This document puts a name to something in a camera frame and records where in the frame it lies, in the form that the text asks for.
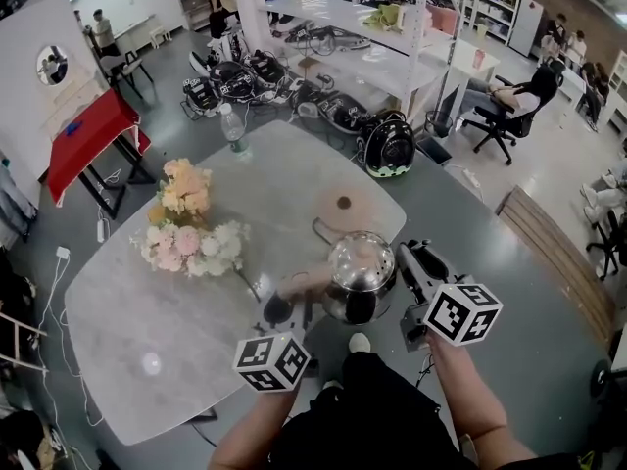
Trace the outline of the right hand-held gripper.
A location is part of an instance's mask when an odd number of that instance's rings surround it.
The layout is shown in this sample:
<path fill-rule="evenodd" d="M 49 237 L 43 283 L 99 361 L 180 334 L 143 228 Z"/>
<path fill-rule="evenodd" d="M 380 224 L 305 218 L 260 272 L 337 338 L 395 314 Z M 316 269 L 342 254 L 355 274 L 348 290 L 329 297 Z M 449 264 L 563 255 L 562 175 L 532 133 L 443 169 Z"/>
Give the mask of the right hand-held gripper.
<path fill-rule="evenodd" d="M 429 330 L 455 347 L 484 340 L 503 304 L 486 286 L 437 256 L 430 243 L 418 242 L 415 255 L 405 242 L 396 249 L 398 271 L 414 299 L 400 322 L 407 350 L 424 348 Z"/>

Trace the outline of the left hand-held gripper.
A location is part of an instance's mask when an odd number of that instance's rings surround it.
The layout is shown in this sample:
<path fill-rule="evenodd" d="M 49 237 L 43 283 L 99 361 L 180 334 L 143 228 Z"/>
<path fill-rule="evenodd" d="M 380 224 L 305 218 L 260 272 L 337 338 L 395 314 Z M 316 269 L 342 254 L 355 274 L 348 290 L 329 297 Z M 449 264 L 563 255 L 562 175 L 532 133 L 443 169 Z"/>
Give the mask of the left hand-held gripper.
<path fill-rule="evenodd" d="M 314 312 L 314 297 L 305 296 L 302 327 L 308 329 Z M 268 324 L 282 324 L 292 316 L 292 304 L 274 292 L 267 300 L 263 317 Z M 233 370 L 258 393 L 293 391 L 305 373 L 311 355 L 291 332 L 274 333 L 240 340 L 235 349 Z"/>

